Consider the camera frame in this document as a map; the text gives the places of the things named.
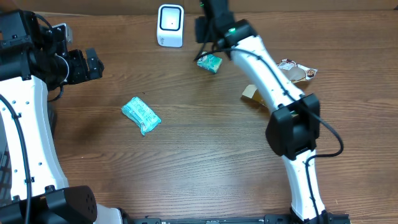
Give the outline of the small teal tissue pack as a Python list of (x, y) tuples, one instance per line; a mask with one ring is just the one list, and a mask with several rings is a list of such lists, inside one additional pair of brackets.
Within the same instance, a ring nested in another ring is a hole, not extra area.
[(197, 60), (197, 65), (212, 73), (217, 73), (222, 64), (223, 59), (213, 54), (206, 55)]

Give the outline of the brown beige snack pouch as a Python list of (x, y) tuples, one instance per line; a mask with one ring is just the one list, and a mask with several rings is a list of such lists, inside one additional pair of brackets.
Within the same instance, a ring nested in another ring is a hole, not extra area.
[[(315, 77), (318, 72), (316, 68), (308, 68), (287, 58), (278, 62), (277, 67), (292, 83), (309, 81)], [(243, 91), (241, 97), (251, 99), (262, 106), (266, 106), (266, 102), (255, 85), (248, 85)]]

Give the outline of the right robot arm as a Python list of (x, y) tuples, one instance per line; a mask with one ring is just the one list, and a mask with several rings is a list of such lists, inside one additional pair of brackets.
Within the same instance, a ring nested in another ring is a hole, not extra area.
[(212, 42), (214, 52), (224, 52), (253, 82), (271, 117), (266, 139), (284, 162), (292, 193), (292, 219), (297, 223), (325, 223), (313, 157), (320, 135), (320, 104), (305, 95), (278, 68), (261, 36), (250, 23), (236, 21), (227, 1), (202, 0), (203, 34), (198, 42)]

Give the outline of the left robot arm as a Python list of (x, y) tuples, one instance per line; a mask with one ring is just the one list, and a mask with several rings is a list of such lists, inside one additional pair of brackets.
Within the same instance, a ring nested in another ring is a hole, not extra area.
[(66, 24), (51, 26), (20, 9), (1, 14), (1, 34), (1, 118), (12, 178), (1, 222), (127, 223), (121, 209), (98, 204), (88, 186), (69, 185), (53, 143), (48, 93), (101, 78), (95, 50), (68, 50)]

